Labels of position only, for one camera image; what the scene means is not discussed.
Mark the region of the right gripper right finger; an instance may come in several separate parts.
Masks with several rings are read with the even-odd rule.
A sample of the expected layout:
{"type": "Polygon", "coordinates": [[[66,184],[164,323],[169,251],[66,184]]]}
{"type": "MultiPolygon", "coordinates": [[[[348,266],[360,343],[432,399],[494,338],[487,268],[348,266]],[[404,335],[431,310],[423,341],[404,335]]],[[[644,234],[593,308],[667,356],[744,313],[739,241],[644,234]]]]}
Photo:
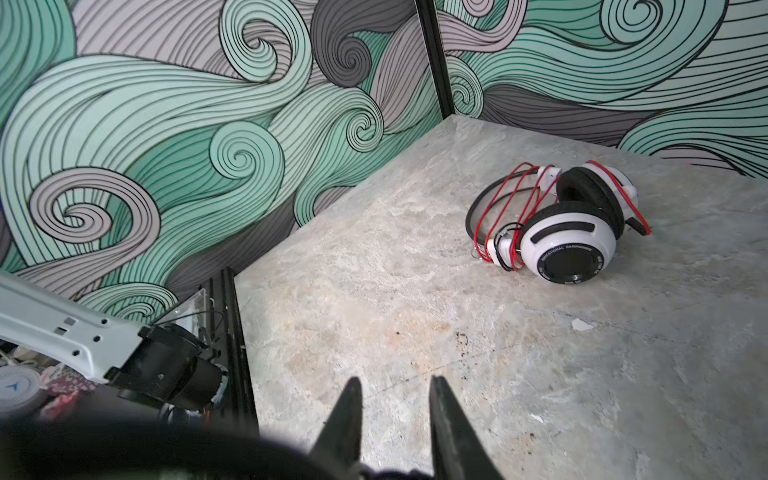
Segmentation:
{"type": "Polygon", "coordinates": [[[503,479],[443,376],[431,378],[429,418],[435,479],[503,479]]]}

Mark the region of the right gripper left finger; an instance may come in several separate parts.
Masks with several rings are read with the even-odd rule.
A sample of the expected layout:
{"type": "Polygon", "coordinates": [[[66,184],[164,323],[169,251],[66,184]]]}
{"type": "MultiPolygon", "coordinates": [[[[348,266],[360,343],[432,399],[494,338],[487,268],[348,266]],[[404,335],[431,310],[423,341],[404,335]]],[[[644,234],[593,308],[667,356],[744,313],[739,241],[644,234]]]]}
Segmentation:
{"type": "Polygon", "coordinates": [[[327,418],[309,457],[338,474],[361,473],[362,385],[351,377],[327,418]]]}

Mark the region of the white black headphones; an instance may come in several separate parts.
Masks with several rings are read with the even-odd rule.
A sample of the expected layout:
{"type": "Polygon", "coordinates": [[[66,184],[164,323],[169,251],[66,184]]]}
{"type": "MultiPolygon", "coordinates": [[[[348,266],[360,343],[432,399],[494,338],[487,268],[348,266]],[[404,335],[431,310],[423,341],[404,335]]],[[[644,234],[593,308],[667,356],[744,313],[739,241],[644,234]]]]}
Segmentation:
{"type": "Polygon", "coordinates": [[[627,230],[650,235],[638,203],[629,177],[595,160],[566,170],[523,162],[481,191],[464,226],[478,259],[575,285],[610,264],[627,230]]]}

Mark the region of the black blue headphones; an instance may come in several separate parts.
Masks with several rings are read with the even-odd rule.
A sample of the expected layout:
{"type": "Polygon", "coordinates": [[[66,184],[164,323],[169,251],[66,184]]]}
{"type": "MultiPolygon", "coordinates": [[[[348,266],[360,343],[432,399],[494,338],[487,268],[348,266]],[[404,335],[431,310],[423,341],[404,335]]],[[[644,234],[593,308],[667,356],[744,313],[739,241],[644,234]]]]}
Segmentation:
{"type": "Polygon", "coordinates": [[[4,479],[93,479],[181,470],[248,479],[424,479],[317,460],[283,443],[192,426],[130,421],[33,421],[1,425],[4,479]]]}

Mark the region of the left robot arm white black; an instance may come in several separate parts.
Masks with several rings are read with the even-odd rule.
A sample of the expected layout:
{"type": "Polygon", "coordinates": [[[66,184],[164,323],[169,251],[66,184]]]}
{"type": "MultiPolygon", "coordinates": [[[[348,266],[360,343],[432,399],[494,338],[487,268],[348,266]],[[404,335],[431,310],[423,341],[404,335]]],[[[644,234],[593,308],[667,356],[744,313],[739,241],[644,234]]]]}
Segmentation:
{"type": "Polygon", "coordinates": [[[55,359],[86,379],[186,410],[221,401],[229,373],[211,346],[174,321],[147,326],[103,315],[5,271],[1,338],[55,359]]]}

